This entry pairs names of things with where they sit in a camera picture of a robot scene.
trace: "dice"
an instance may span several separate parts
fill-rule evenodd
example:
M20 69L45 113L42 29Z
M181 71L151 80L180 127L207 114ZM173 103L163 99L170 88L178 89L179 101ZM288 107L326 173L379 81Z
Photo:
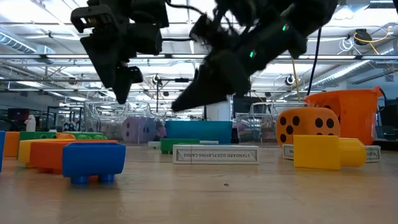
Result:
M340 137L336 114L328 108L294 108L283 111L276 126L278 144L293 144L293 135L334 135Z

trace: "orange bucket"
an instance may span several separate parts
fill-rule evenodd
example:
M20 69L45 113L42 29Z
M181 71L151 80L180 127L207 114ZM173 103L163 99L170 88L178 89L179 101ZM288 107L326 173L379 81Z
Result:
M384 92L379 86L372 90L339 90L305 97L309 106L331 109L338 117L342 138L357 138L364 145L373 143L377 99Z

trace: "blue toy block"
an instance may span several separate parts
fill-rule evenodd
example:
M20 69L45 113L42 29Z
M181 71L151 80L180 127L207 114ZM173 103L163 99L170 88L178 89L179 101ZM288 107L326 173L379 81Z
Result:
M86 184L88 177L112 182L123 171L126 146L116 142L74 142L63 148L62 174L71 184Z
M0 131L0 172L2 169L2 155L4 152L4 143L6 142L6 132Z
M232 121L166 121L169 139L199 139L231 144Z

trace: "yellow cylinder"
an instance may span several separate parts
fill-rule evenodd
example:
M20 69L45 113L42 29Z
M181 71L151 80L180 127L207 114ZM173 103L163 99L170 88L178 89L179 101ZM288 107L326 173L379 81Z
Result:
M340 165L343 167L361 167L366 162L365 145L354 138L339 138Z

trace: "orange bin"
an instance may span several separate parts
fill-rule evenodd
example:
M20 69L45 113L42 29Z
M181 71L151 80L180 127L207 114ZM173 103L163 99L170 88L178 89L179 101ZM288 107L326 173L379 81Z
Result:
M4 157L17 157L19 148L19 131L6 132Z
M77 140L58 142L32 142L30 146L30 165L40 172L62 174L63 147L73 142L118 142L116 140Z
M331 109L338 117L342 138L357 138L364 145L373 143L376 125L377 99L382 90L339 90L307 96L309 106Z

